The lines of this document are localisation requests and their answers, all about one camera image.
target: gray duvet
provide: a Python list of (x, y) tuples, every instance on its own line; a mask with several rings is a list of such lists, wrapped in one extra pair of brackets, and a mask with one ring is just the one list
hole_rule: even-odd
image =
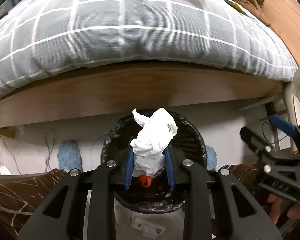
[(291, 81), (290, 52), (246, 12), (223, 0), (22, 0), (0, 20), (0, 98), (62, 72), (140, 59)]

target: silver bolt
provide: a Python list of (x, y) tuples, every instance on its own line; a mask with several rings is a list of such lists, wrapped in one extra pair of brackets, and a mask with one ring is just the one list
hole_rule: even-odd
[(230, 171), (227, 169), (221, 169), (220, 173), (224, 176), (228, 176), (230, 174)]
[(271, 148), (269, 145), (267, 145), (267, 146), (265, 147), (265, 150), (266, 150), (266, 152), (271, 152), (272, 148)]
[(271, 166), (269, 165), (269, 164), (267, 164), (267, 165), (265, 165), (264, 167), (263, 167), (263, 170), (265, 171), (265, 173), (269, 173), (270, 171), (271, 171)]
[(107, 166), (108, 166), (108, 167), (116, 166), (116, 164), (117, 164), (117, 163), (116, 163), (115, 161), (108, 161), (108, 162), (107, 162)]
[(79, 174), (79, 170), (77, 170), (77, 169), (73, 169), (73, 170), (71, 170), (70, 171), (70, 176), (77, 176)]
[(191, 160), (189, 160), (189, 159), (185, 159), (185, 160), (183, 161), (183, 164), (184, 164), (185, 166), (191, 166), (191, 165), (193, 164), (193, 162), (192, 162)]

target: orange object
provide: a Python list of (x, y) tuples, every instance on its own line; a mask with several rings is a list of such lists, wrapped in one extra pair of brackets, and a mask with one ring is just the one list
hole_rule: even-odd
[(151, 177), (147, 176), (145, 173), (138, 176), (139, 181), (143, 185), (143, 187), (150, 187), (151, 186)]

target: black clamp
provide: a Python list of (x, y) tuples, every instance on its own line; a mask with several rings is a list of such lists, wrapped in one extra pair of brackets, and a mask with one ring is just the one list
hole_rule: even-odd
[[(222, 239), (281, 239), (268, 215), (228, 170), (208, 174), (198, 163), (186, 159), (182, 150), (171, 145), (164, 154), (171, 189), (177, 190), (178, 184), (187, 188), (183, 239), (211, 239), (208, 187), (212, 191), (216, 221), (220, 225), (218, 234)], [(87, 239), (115, 240), (113, 193), (117, 188), (129, 189), (133, 168), (131, 147), (117, 156), (118, 159), (103, 163), (94, 171), (71, 170), (43, 200), (17, 239), (82, 240), (86, 199), (91, 189)], [(242, 203), (245, 204), (243, 210), (249, 213), (242, 213)]]
[(252, 130), (241, 128), (241, 139), (258, 155), (258, 175), (254, 183), (276, 195), (300, 203), (300, 125), (291, 125), (277, 115), (271, 117), (270, 122), (293, 138), (298, 153), (275, 151)]

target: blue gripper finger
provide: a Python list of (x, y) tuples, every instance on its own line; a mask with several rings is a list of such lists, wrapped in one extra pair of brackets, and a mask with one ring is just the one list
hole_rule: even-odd
[(286, 120), (282, 119), (276, 114), (270, 118), (270, 123), (290, 137), (293, 137), (297, 134), (296, 128), (292, 124), (288, 123)]
[(165, 151), (165, 164), (166, 164), (168, 183), (170, 185), (171, 190), (174, 190), (176, 186), (176, 181), (174, 179), (174, 167), (171, 159), (171, 154), (169, 151), (169, 146), (167, 146), (164, 151)]
[(132, 172), (133, 172), (133, 165), (134, 165), (134, 158), (133, 158), (133, 148), (130, 148), (126, 169), (124, 173), (124, 189), (128, 190), (129, 186), (131, 185), (132, 180)]

